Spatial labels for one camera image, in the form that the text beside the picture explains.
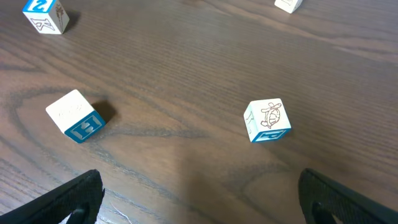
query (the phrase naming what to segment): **tabletop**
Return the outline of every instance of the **tabletop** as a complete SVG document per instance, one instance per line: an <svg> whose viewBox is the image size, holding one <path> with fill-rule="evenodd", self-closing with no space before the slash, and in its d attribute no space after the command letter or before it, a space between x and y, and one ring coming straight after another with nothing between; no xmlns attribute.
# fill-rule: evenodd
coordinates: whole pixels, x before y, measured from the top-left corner
<svg viewBox="0 0 398 224"><path fill-rule="evenodd" d="M398 3L61 0L39 34L0 9L0 214L90 169L98 223L305 223L310 167L398 210ZM83 144L45 108L77 89L106 126ZM281 98L292 130L250 143L250 101Z"/></svg>

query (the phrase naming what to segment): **white cube face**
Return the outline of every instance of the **white cube face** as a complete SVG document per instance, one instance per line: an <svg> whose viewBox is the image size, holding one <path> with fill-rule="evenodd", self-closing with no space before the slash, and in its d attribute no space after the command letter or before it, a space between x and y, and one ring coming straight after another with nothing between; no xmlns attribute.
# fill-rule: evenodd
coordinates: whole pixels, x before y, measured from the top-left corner
<svg viewBox="0 0 398 224"><path fill-rule="evenodd" d="M302 0L276 0L275 5L288 13L294 12L300 5Z"/></svg>
<svg viewBox="0 0 398 224"><path fill-rule="evenodd" d="M23 13L41 34L62 34L69 22L58 0L30 0Z"/></svg>
<svg viewBox="0 0 398 224"><path fill-rule="evenodd" d="M244 120L251 142L279 139L291 128L280 99L250 102Z"/></svg>
<svg viewBox="0 0 398 224"><path fill-rule="evenodd" d="M73 90L46 109L62 133L94 111L85 97Z"/></svg>

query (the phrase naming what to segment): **white cube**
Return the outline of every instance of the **white cube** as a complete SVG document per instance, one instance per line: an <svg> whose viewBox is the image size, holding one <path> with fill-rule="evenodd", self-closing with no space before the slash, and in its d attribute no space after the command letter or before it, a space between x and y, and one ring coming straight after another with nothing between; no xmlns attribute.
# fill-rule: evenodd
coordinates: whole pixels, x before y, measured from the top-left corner
<svg viewBox="0 0 398 224"><path fill-rule="evenodd" d="M22 12L41 34L62 34L69 22L58 0L29 0Z"/></svg>
<svg viewBox="0 0 398 224"><path fill-rule="evenodd" d="M45 110L61 132L77 143L105 126L105 121L78 90L66 94Z"/></svg>
<svg viewBox="0 0 398 224"><path fill-rule="evenodd" d="M302 0L276 0L275 5L288 13L294 12L300 5Z"/></svg>
<svg viewBox="0 0 398 224"><path fill-rule="evenodd" d="M252 101L243 117L251 142L280 139L292 128L280 99Z"/></svg>

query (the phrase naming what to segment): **wooden block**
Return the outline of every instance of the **wooden block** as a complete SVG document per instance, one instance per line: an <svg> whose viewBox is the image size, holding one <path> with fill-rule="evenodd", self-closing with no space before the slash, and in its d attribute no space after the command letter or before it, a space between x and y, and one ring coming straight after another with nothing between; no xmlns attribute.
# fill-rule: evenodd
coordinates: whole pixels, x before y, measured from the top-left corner
<svg viewBox="0 0 398 224"><path fill-rule="evenodd" d="M82 143L105 126L105 121L84 96L73 90L46 109L62 133Z"/></svg>
<svg viewBox="0 0 398 224"><path fill-rule="evenodd" d="M280 99L252 101L243 116L251 142L280 139L292 128Z"/></svg>
<svg viewBox="0 0 398 224"><path fill-rule="evenodd" d="M41 34L62 34L69 22L58 0L29 0L22 12Z"/></svg>
<svg viewBox="0 0 398 224"><path fill-rule="evenodd" d="M302 0L276 0L275 5L288 13L294 12L300 5Z"/></svg>

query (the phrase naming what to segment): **block with number 2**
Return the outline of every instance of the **block with number 2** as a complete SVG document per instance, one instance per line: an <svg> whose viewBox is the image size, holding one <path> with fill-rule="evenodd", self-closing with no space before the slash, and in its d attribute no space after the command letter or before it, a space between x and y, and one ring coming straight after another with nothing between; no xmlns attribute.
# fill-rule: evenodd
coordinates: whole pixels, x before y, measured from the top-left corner
<svg viewBox="0 0 398 224"><path fill-rule="evenodd" d="M46 109L62 133L82 143L105 126L105 121L85 97L73 90Z"/></svg>
<svg viewBox="0 0 398 224"><path fill-rule="evenodd" d="M62 34L69 22L58 0L29 0L23 13L41 34Z"/></svg>
<svg viewBox="0 0 398 224"><path fill-rule="evenodd" d="M251 142L280 139L291 129L280 99L252 101L243 116Z"/></svg>

